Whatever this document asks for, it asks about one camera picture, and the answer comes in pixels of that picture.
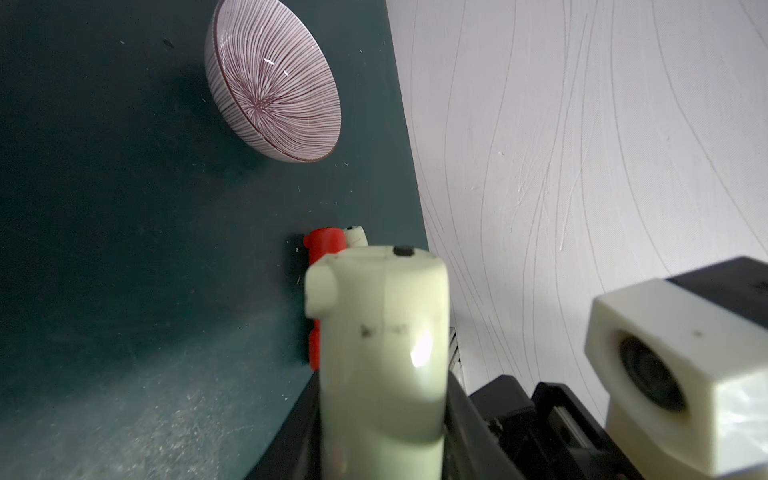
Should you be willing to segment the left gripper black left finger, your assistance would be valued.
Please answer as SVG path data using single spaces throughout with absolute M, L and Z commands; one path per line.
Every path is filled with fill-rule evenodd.
M 320 381 L 319 373 L 315 372 L 275 438 L 245 479 L 320 478 Z

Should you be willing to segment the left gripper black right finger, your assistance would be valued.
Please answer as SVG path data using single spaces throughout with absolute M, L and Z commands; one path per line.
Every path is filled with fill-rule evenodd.
M 452 372 L 448 373 L 443 478 L 524 479 Z

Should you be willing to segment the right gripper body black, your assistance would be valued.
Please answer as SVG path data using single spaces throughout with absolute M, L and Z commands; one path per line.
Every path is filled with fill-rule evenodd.
M 767 331 L 767 266 L 737 257 L 660 279 L 749 320 Z M 671 373 L 637 339 L 619 346 L 630 379 L 664 410 L 686 404 Z M 615 405 L 598 422 L 563 384 L 540 383 L 532 395 L 501 376 L 472 395 L 491 433 L 528 479 L 763 479 L 766 464 L 724 475 L 703 474 L 664 453 Z

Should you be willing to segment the pale green flashlight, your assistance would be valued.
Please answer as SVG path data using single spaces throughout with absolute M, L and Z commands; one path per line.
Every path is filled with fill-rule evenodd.
M 369 245 L 362 226 L 349 226 L 343 230 L 347 248 L 366 247 Z
M 446 265 L 422 249 L 356 247 L 309 267 L 323 478 L 441 477 L 449 296 Z

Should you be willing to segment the red flashlight horizontal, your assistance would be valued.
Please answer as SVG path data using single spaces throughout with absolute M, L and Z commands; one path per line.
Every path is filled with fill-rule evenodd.
M 312 231 L 303 239 L 303 245 L 308 250 L 309 264 L 313 265 L 326 254 L 336 254 L 346 249 L 344 231 L 339 228 L 321 228 Z M 313 372 L 320 364 L 320 322 L 312 320 L 313 328 L 308 340 L 309 365 Z

